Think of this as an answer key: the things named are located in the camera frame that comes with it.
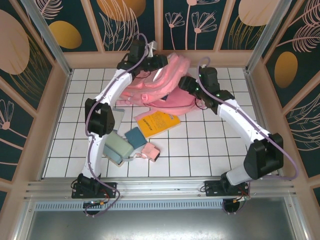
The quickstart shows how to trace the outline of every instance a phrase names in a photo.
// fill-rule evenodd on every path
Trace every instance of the green sponge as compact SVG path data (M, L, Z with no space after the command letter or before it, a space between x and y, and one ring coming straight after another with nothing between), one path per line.
M123 159L128 158L134 151L134 147L114 131L112 131L106 138L105 145L119 154Z

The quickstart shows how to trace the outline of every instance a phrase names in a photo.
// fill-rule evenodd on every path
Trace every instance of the book cover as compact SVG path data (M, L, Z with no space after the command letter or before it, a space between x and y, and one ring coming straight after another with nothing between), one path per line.
M144 137L150 138L178 126L181 122L175 115L156 111L137 119L137 123Z

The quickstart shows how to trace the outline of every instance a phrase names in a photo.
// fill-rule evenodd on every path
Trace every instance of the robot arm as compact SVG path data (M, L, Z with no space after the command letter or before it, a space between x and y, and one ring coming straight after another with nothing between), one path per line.
M255 123L247 114L247 118L254 124L259 131L248 123L248 121L238 113L242 111L235 97L227 90L220 90L218 83L217 70L213 67L204 67L199 70L199 78L205 89L212 95L215 95L225 103L236 108L233 109L225 103L221 103L208 96L199 86L196 79L190 76L184 76L179 82L182 90L189 92L196 98L204 101L205 105L216 115L224 119L241 136L248 149L243 165L240 165L221 176L221 183L226 192L232 186L236 186L249 180L259 179L277 169L283 167L283 154L269 143L260 133L269 136L280 147L283 147L282 137L276 134L270 134Z

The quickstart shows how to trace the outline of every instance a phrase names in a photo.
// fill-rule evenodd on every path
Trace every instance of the wire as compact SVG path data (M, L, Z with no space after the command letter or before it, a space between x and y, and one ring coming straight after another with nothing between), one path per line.
M198 109L201 109L201 110L207 110L208 109L208 107L202 108L202 107L198 106L196 97L194 98L194 104L197 106Z
M72 189L74 189L74 185L73 185L73 184L74 184L77 180L78 180L78 179L73 180L72 183L70 184L70 187L71 187Z
M223 101L221 100L220 98L212 95L210 92L208 92L206 90L206 88L203 86L200 78L199 78L199 69L200 69L200 65L201 63L204 61L204 60L208 60L208 63L207 63L207 66L210 64L210 58L208 56L205 56L203 58L200 59L200 61L198 62L198 66L197 66L197 82L199 83L201 89L211 98L213 98L214 100L216 100L217 102L221 103L221 104L225 104L227 105L228 107L230 107L231 109L235 110L236 112L238 112L261 136L263 136L265 139L267 139L267 141L269 143L271 143L273 146L275 146L283 155L285 155L289 160L290 162L292 163L292 165L294 166L294 169L295 169L295 174L294 176L292 177L288 177L288 176L274 176L274 175L271 175L271 176L264 176L264 178L281 178L281 179L284 179L284 180L293 180L293 179L296 179L297 176L299 175L299 169L295 163L295 161L291 158L291 156L282 148L280 147L278 144L276 144L270 137L268 137L266 134L264 134L257 126L256 124L240 109L238 109L236 106L226 102L226 101Z
M149 71L149 75L147 75L147 76L144 76L144 77L135 77L136 79L145 79L145 78L147 78L147 77L149 77L151 75L151 72Z
M139 33L139 34L138 34L138 38L139 38L139 36L142 36L142 37L144 38L144 41L145 41L145 49L144 49L144 51L146 51L147 48L148 48L147 38L146 38L146 36L145 36L143 33ZM90 162L90 154L91 154L92 146L94 145L94 142L95 142L96 139L95 139L95 136L94 136L93 134L89 134L89 132L88 132L89 120L90 120L90 118L91 118L91 115L92 115L94 109L95 109L95 108L97 107L97 105L106 97L108 91L109 91L110 88L113 86L113 84L114 84L116 81L118 81L119 78L121 78L124 74L129 73L131 70L135 69L138 65L140 65L140 63L144 60L145 56L146 56L146 55L144 54L144 55L142 56L142 58L141 58L134 66L132 66L132 67L130 67L129 69L125 70L124 72L122 72L121 74L119 74L119 76L117 76L114 81L111 81L111 82L110 82L110 84L107 86L105 92L104 92L103 95L100 97L100 99L98 99L98 100L95 102L95 104L91 107L91 109L90 109L90 111L89 111L89 113L88 113L87 119L86 119L86 121L85 121L85 135L89 138L89 148L88 148L88 154L87 154L87 162L88 162L89 171L90 171L91 175L93 176L93 178L94 178L96 181L98 181L98 182L99 182L100 184L102 184L103 186L111 189L113 192L116 192L116 193L117 193L116 199L115 199L106 209L104 209L104 210L102 210L102 211L99 211L99 212L98 212L97 214L95 214L95 215L91 215L91 214L89 214L89 213L87 212L87 209L88 209L88 207L89 207L89 205L88 205L88 206L84 209L84 212L85 212L85 214L86 214L87 217L90 216L90 217L94 218L94 217L98 217L98 216L104 214L104 213L107 212L110 208L112 208L112 206L119 200L119 198L120 198L120 196L121 196L121 194L120 194L120 192L119 192L118 189L116 189L116 188L114 188L114 187L111 187L111 186L109 186L108 184L106 184L106 183L104 183L103 181L101 181L101 180L95 175L94 171L92 170L91 162Z

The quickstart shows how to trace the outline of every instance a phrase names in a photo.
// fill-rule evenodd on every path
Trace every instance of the tile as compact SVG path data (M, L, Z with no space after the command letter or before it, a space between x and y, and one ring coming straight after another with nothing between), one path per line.
M168 146L168 139L150 139L150 143L155 145L158 149L160 149L160 156L161 157L168 157L169 156L169 146Z
M228 156L225 138L208 138L207 141L210 156Z
M98 93L101 92L101 86L102 86L102 80L87 81L85 86L85 93L86 94L96 93L96 95L98 95Z
M231 79L234 92L248 92L248 86L245 79Z
M203 110L204 120L205 121L221 121L221 117L216 115L211 109Z
M64 178L68 165L68 157L52 158L50 157L48 167L46 169L46 178Z
M83 94L85 87L86 81L71 81L68 94Z
M71 157L84 158L88 154L88 139L75 139L72 144Z
M107 80L107 81L103 81L103 82L102 82L101 92L102 92L103 89L106 88L106 86L107 86L109 83L110 83L110 80Z
M73 140L69 139L58 139L54 140L53 148L50 157L62 157L62 158L69 158L71 145Z
M187 126L185 122L175 126L169 130L169 138L171 139L186 139L187 138Z
M126 138L125 133L131 130L131 122L121 122L117 134L122 138Z
M72 80L87 80L89 69L75 69L73 71Z
M253 106L242 106L241 108L242 108L242 110L243 110L246 114L249 115L249 117L250 117L252 120L254 120L254 121L257 120L256 114L255 114L255 110L254 110L254 107L253 107Z
M190 67L190 68L188 69L188 73L191 75L191 77L197 79L198 71L197 71L197 68L196 68L196 67Z
M224 133L226 138L240 138L240 135L237 133L236 129L231 127L226 121L223 122Z
M64 107L81 107L83 93L69 93L66 96Z
M148 177L149 160L141 157L129 162L128 177Z
M135 117L140 115L140 114L144 114L146 112L149 112L150 108L146 107L146 106L136 106L133 107L133 113L132 113L132 122L136 122Z
M87 99L95 99L95 97L98 95L99 95L99 93L85 93L83 95L81 107L83 107L83 108L85 107L85 103L86 103Z
M124 109L124 115L122 118L122 122L130 122L132 121L132 107L123 107Z
M155 136L149 137L149 139L167 139L167 138L169 138L169 131L168 130L166 130L160 134L157 134Z
M106 68L104 70L103 80L111 80L114 77L116 70L116 68Z
M205 132L207 138L224 138L224 126L222 121L207 121L205 124Z
M125 162L122 166L115 165L112 161L109 161L107 177L127 177L128 176L128 162Z
M192 177L211 176L208 156L190 157L190 171Z
M186 121L186 115L185 114L178 116L178 118L180 119L181 122L185 122Z
M186 114L186 121L203 121L204 114L200 109L190 111Z
M84 123L85 122L85 108L81 107L80 113L79 113L79 118L78 118L78 122L79 123Z
M215 69L218 72L218 79L230 79L228 68L216 67Z
M228 68L230 79L245 79L244 70L242 68Z
M208 145L205 138L189 138L189 155L190 156L208 156Z
M230 79L218 79L221 90L228 90L229 92L233 92Z
M211 156L210 166L212 176L221 176L231 170L228 156Z
M241 138L227 138L228 153L230 156L245 156L247 149L245 142Z
M85 157L70 157L65 176L74 178L78 177L84 168L85 162Z
M76 123L61 122L59 123L56 139L73 139L76 131Z
M149 161L149 177L169 177L169 158L158 157L155 162Z
M86 124L84 122L78 122L76 125L74 139L88 139L85 133Z
M88 80L102 80L104 78L104 68L90 69Z
M188 156L187 139L186 138L169 139L169 155L170 157Z
M109 162L109 159L102 156L101 158L101 177L106 178L107 177L107 171L108 171L108 165L113 164Z
M186 122L188 138L205 138L206 130L203 121Z
M235 92L234 97L240 106L252 106L248 92Z
M68 107L62 110L61 123L75 123L78 121L80 107Z
M189 157L170 157L170 177L189 177Z
M245 156L230 156L231 169L235 169L244 164Z

